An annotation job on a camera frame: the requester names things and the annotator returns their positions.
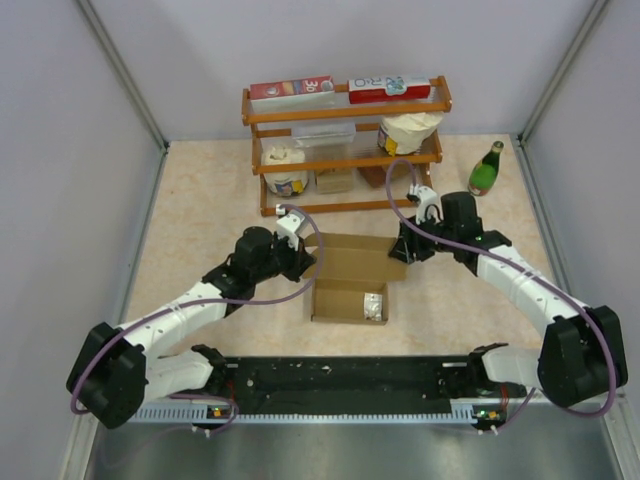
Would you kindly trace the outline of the brown cardboard box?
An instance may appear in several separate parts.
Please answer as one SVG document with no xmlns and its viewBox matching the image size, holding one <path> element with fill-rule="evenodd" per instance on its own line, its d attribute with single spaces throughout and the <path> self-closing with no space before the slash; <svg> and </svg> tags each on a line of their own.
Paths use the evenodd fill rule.
<svg viewBox="0 0 640 480">
<path fill-rule="evenodd" d="M 407 264 L 388 257 L 393 237 L 323 233 L 305 239 L 305 246 L 323 263 L 303 276 L 313 278 L 310 318 L 317 323 L 384 326 L 389 320 L 389 285 L 406 279 Z M 384 296 L 382 322 L 365 320 L 365 293 Z"/>
</svg>

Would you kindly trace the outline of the small clear plastic bag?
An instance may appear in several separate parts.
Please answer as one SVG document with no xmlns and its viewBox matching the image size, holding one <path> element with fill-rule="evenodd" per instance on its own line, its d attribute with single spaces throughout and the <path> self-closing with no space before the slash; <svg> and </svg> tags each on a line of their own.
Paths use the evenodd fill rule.
<svg viewBox="0 0 640 480">
<path fill-rule="evenodd" d="M 363 317 L 365 320 L 382 322 L 384 315 L 384 296 L 379 293 L 365 293 L 363 296 Z"/>
</svg>

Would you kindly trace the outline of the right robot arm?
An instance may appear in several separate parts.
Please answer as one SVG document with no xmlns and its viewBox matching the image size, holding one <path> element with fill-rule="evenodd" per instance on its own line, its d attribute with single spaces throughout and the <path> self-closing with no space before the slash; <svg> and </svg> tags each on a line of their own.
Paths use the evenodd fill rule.
<svg viewBox="0 0 640 480">
<path fill-rule="evenodd" d="M 605 395 L 611 408 L 618 388 L 628 381 L 620 320 L 608 306 L 591 307 L 562 291 L 535 270 L 497 230 L 486 230 L 467 192 L 438 196 L 413 185 L 407 198 L 417 207 L 402 217 L 389 255 L 406 264 L 450 253 L 474 276 L 495 287 L 533 325 L 542 338 L 538 349 L 505 343 L 475 349 L 466 380 L 487 396 L 502 383 L 541 391 L 553 404 L 569 409 Z"/>
</svg>

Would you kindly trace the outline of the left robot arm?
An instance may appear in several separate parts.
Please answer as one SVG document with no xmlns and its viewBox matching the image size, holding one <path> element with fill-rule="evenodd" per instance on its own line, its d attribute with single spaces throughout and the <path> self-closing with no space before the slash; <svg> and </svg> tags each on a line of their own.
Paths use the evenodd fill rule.
<svg viewBox="0 0 640 480">
<path fill-rule="evenodd" d="M 93 327 L 66 381 L 72 412 L 91 414 L 115 429 L 145 403 L 184 390 L 220 394 L 227 374 L 204 348 L 173 356 L 168 350 L 245 305 L 259 305 L 254 297 L 258 284 L 278 276 L 299 281 L 317 261 L 301 238 L 305 226 L 288 215 L 274 231 L 249 227 L 233 252 L 177 299 L 136 321 Z"/>
</svg>

